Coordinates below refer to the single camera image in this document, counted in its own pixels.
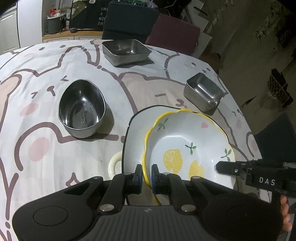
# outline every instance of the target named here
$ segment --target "pink heart pattern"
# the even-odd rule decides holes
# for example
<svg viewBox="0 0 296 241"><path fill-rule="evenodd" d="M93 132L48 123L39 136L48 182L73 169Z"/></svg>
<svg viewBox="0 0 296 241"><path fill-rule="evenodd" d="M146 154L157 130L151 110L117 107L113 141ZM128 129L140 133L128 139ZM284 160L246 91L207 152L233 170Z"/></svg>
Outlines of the pink heart pattern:
<svg viewBox="0 0 296 241"><path fill-rule="evenodd" d="M203 121L202 122L202 128L208 128L208 127L209 127L209 125Z"/></svg>
<svg viewBox="0 0 296 241"><path fill-rule="evenodd" d="M240 119L237 120L236 126L239 130L242 128L242 121Z"/></svg>
<svg viewBox="0 0 296 241"><path fill-rule="evenodd" d="M253 150L254 150L255 152L258 151L258 146L257 146L257 143L256 143L255 140L252 140L252 141L251 141L251 146L252 146L252 148L253 148Z"/></svg>
<svg viewBox="0 0 296 241"><path fill-rule="evenodd" d="M36 139L29 148L29 157L31 161L40 161L48 152L50 141L45 137Z"/></svg>

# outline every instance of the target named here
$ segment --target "wire basket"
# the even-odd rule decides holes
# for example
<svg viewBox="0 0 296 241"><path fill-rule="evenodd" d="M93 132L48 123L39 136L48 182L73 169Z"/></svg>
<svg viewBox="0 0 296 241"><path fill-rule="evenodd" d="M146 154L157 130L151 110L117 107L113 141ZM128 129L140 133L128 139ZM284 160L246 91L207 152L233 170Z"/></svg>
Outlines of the wire basket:
<svg viewBox="0 0 296 241"><path fill-rule="evenodd" d="M289 99L289 94L287 94L287 83L283 86L277 81L277 79L271 74L267 82L267 97L277 100L283 106L285 102Z"/></svg>

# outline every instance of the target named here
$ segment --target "maroon chair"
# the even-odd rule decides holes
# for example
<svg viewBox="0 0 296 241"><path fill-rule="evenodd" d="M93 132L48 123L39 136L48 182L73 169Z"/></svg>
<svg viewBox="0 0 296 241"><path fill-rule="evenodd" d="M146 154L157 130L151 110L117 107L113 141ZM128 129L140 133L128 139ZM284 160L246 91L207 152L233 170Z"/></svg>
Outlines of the maroon chair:
<svg viewBox="0 0 296 241"><path fill-rule="evenodd" d="M191 55L199 35L200 28L160 13L145 44Z"/></svg>

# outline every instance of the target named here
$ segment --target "rectangular steel tray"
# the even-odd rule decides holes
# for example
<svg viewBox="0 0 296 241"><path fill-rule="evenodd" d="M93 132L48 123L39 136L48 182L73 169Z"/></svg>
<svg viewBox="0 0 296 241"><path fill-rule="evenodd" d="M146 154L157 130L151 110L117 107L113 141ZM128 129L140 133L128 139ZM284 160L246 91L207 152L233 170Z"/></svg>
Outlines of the rectangular steel tray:
<svg viewBox="0 0 296 241"><path fill-rule="evenodd" d="M216 107L223 94L223 91L203 73L188 79L184 88L184 96L203 112Z"/></svg>
<svg viewBox="0 0 296 241"><path fill-rule="evenodd" d="M135 39L105 41L102 45L106 59L113 66L144 61L151 53L150 49Z"/></svg>

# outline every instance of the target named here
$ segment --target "ceramic bowl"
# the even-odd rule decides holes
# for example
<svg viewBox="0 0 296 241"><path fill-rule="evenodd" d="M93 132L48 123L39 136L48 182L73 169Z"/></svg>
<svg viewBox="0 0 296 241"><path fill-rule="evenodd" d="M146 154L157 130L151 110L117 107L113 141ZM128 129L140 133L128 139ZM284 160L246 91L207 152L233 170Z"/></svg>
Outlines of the ceramic bowl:
<svg viewBox="0 0 296 241"><path fill-rule="evenodd" d="M209 117L187 109L159 116L147 132L142 158L143 176L151 187L151 166L178 174L183 180L201 176L233 188L234 178L216 172L219 161L235 161L225 132Z"/></svg>

